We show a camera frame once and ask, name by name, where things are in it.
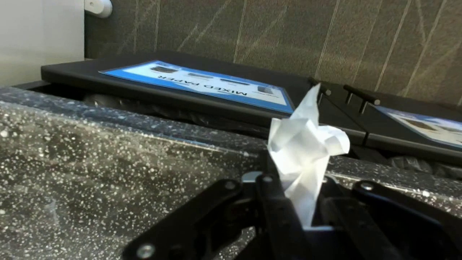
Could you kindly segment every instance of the crumpled tissue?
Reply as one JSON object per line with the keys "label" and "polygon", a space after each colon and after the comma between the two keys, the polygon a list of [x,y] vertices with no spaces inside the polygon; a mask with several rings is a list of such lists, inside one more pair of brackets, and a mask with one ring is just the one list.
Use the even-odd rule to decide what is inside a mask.
{"label": "crumpled tissue", "polygon": [[329,157],[349,150],[345,131],[319,125],[319,88],[313,86],[289,118],[273,118],[269,135],[270,155],[305,229],[310,228]]}

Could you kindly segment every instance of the sticker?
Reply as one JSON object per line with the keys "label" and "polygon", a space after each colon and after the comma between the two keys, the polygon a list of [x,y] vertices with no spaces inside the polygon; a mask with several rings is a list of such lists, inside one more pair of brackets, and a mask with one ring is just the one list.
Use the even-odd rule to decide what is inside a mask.
{"label": "sticker", "polygon": [[375,108],[426,138],[462,148],[462,121],[406,112],[386,106]]}
{"label": "sticker", "polygon": [[192,69],[162,60],[104,70],[101,73],[152,86],[196,92],[286,114],[293,112],[290,98],[280,86],[224,73]]}

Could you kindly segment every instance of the white wall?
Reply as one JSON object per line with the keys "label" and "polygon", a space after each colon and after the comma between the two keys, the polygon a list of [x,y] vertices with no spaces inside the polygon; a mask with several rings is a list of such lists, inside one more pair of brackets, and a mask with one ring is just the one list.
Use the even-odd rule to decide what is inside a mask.
{"label": "white wall", "polygon": [[84,59],[84,0],[0,0],[0,86]]}

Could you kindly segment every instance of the speckled stone surface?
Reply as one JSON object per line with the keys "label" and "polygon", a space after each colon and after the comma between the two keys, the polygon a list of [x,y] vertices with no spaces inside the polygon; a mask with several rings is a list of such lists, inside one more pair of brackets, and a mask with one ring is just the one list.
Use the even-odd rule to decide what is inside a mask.
{"label": "speckled stone surface", "polygon": [[[126,242],[214,180],[260,168],[264,142],[1,88],[0,258],[118,258]],[[328,173],[347,186],[378,180],[462,216],[455,180],[345,157],[332,158]]]}

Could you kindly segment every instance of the white tissue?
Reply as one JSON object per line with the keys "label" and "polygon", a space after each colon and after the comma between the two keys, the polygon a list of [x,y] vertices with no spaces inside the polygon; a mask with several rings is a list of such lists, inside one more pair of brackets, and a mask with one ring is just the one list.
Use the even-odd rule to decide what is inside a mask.
{"label": "white tissue", "polygon": [[269,151],[305,229],[310,228],[329,157],[349,150],[342,129],[318,122],[319,86],[305,95],[290,118],[273,118],[269,135]]}

